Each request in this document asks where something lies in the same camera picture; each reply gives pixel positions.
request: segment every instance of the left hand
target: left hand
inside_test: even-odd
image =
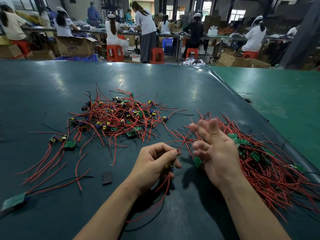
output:
[[[181,152],[163,142],[143,147],[127,177],[127,182],[130,187],[134,188],[138,196],[143,194],[154,186],[168,163],[174,161],[176,168],[182,167],[177,159],[180,154]],[[169,172],[169,174],[170,178],[174,178],[173,172]]]

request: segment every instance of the person in black shirt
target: person in black shirt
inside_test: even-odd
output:
[[[184,32],[190,33],[190,39],[186,42],[186,48],[183,53],[183,58],[186,58],[187,49],[188,48],[199,48],[200,46],[200,38],[203,35],[203,24],[201,23],[201,14],[196,13],[193,16],[193,22],[188,24],[184,29]]]

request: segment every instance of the forearm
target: forearm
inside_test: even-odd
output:
[[[222,187],[241,240],[290,240],[290,237],[245,177]]]
[[[74,240],[116,240],[138,193],[125,180],[103,203]]]

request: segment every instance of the green table surface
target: green table surface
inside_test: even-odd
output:
[[[210,67],[320,169],[320,72]]]

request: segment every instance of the beige shirt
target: beige shirt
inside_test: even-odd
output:
[[[9,40],[23,40],[26,35],[22,31],[20,25],[29,23],[15,13],[5,12],[8,17],[8,26],[2,25],[5,34]]]

